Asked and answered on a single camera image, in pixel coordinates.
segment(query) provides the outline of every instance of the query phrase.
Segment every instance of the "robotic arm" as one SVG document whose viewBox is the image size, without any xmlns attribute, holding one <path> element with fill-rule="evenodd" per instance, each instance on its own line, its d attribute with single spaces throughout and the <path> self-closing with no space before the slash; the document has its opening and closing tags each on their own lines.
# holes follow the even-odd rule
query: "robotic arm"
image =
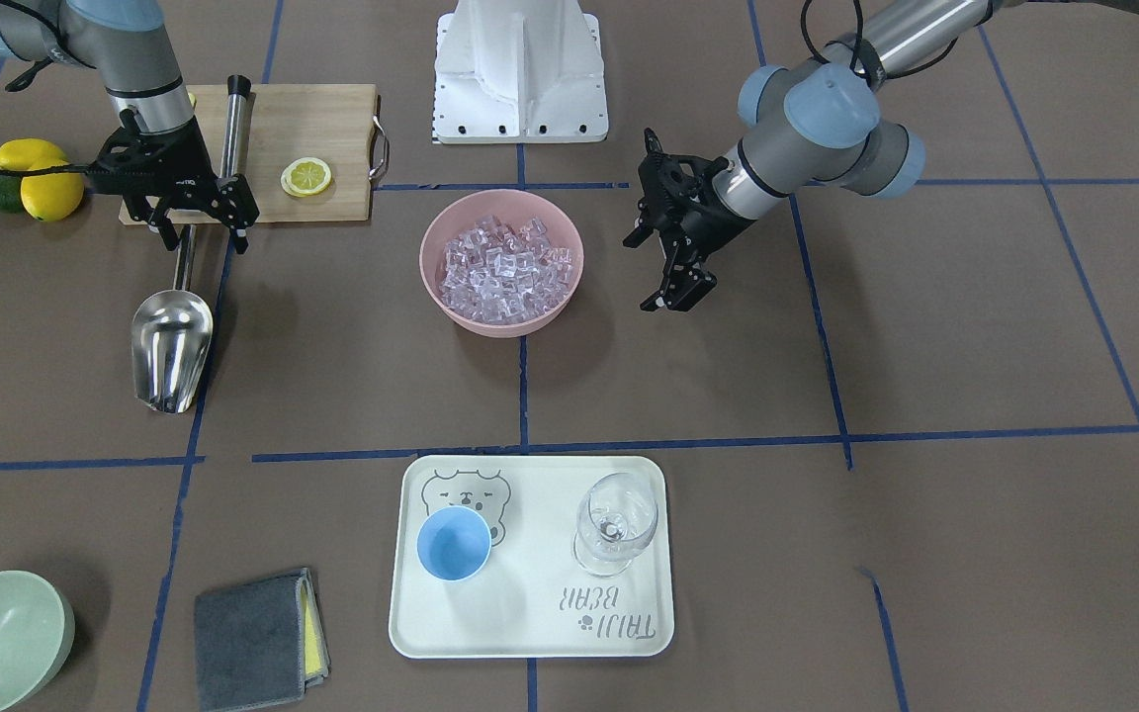
<svg viewBox="0 0 1139 712">
<path fill-rule="evenodd" d="M 665 263 L 661 287 L 640 309 L 691 310 L 715 286 L 706 257 L 810 181 L 872 198 L 904 194 L 921 177 L 926 146 L 882 121 L 874 93 L 920 72 L 924 59 L 1002 5 L 1024 1 L 898 0 L 862 32 L 837 38 L 822 52 L 811 47 L 813 57 L 794 69 L 760 68 L 738 100 L 751 130 L 713 161 L 665 154 L 646 130 L 639 165 L 645 197 L 623 244 L 639 247 L 656 231 Z M 1139 0 L 1093 1 L 1139 15 Z"/>
<path fill-rule="evenodd" d="M 178 245 L 173 207 L 213 216 L 236 252 L 248 247 L 257 203 L 244 177 L 219 179 L 210 165 L 157 1 L 0 0 L 0 55 L 34 63 L 8 91 L 26 89 L 50 64 L 98 69 L 121 128 L 83 172 L 95 193 L 121 195 L 167 249 Z M 229 89 L 248 98 L 249 82 L 239 79 Z"/>
</svg>

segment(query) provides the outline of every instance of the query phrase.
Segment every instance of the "yellow lemon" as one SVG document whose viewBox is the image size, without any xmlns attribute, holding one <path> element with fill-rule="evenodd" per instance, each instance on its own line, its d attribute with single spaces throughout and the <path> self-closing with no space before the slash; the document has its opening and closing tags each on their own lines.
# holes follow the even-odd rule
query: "yellow lemon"
<svg viewBox="0 0 1139 712">
<path fill-rule="evenodd" d="M 67 162 L 64 150 L 46 139 L 15 139 L 0 146 L 0 169 L 8 171 L 28 171 L 43 158 L 56 158 Z"/>
<path fill-rule="evenodd" d="M 331 169 L 320 158 L 297 158 L 280 174 L 280 187 L 295 198 L 318 195 L 331 185 Z"/>
<path fill-rule="evenodd" d="M 67 161 L 43 158 L 27 170 L 38 171 L 63 166 Z M 72 215 L 82 203 L 82 177 L 79 174 L 49 174 L 27 177 L 19 181 L 19 203 L 38 221 L 62 221 Z"/>
</svg>

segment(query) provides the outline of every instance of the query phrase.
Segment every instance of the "blue cup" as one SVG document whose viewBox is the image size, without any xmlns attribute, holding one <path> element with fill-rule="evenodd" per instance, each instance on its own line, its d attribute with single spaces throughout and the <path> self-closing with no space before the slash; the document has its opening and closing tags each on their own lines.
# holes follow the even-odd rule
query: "blue cup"
<svg viewBox="0 0 1139 712">
<path fill-rule="evenodd" d="M 442 581 L 465 581 L 490 558 L 490 524 L 468 506 L 439 509 L 420 527 L 416 555 Z"/>
</svg>

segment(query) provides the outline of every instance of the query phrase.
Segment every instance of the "tray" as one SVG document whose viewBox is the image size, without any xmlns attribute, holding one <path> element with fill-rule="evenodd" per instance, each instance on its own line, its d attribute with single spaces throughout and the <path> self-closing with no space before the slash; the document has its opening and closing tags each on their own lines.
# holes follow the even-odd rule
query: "tray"
<svg viewBox="0 0 1139 712">
<path fill-rule="evenodd" d="M 216 171 L 227 136 L 227 85 L 189 90 L 196 95 L 196 121 Z M 376 87 L 371 84 L 254 84 L 244 177 L 262 212 L 257 224 L 366 221 L 371 212 L 367 170 L 375 114 Z M 280 173 L 304 156 L 328 162 L 334 185 L 319 195 L 293 198 L 280 188 Z M 218 224 L 198 211 L 171 211 L 170 219 L 177 224 Z M 146 226 L 132 221 L 125 206 L 121 220 L 126 226 Z"/>
<path fill-rule="evenodd" d="M 650 477 L 658 524 L 626 571 L 601 579 L 573 557 L 574 519 L 591 485 L 618 472 Z M 492 524 L 490 562 L 440 581 L 416 558 L 416 533 L 431 508 L 465 497 Z M 646 457 L 421 457 L 402 477 L 390 643 L 407 657 L 656 655 L 674 635 L 666 514 L 665 477 Z"/>
</svg>

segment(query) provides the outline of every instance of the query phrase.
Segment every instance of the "wooden cutting board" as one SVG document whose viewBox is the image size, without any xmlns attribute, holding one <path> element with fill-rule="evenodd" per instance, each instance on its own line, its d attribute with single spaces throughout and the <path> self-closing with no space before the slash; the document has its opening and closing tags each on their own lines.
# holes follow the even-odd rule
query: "wooden cutting board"
<svg viewBox="0 0 1139 712">
<path fill-rule="evenodd" d="M 227 85 L 189 87 L 196 95 L 196 121 L 205 137 L 213 171 L 221 170 L 227 133 Z M 254 84 L 248 156 L 244 175 L 262 212 L 257 222 L 366 221 L 371 211 L 371 136 L 376 87 L 371 84 Z M 319 195 L 293 198 L 280 188 L 280 173 L 297 158 L 322 158 L 334 183 Z M 122 223 L 136 222 L 122 206 Z M 171 211 L 177 224 L 207 224 L 195 211 Z"/>
</svg>

